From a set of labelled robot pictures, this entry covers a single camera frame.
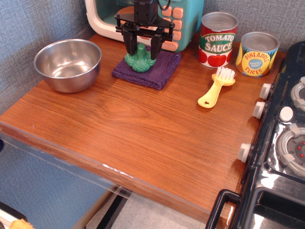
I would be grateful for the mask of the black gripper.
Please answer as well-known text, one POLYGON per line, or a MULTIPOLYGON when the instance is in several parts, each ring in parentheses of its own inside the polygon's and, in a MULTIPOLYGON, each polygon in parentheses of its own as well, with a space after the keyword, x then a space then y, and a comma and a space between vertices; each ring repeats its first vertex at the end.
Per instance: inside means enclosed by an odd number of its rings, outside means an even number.
POLYGON ((122 33, 129 55, 136 53, 137 36, 141 36, 151 38, 151 59, 157 59, 163 41, 173 39, 174 23, 159 16, 159 10, 165 11, 169 6, 170 2, 163 7, 158 0, 135 0, 132 13, 115 15, 116 32, 122 33))

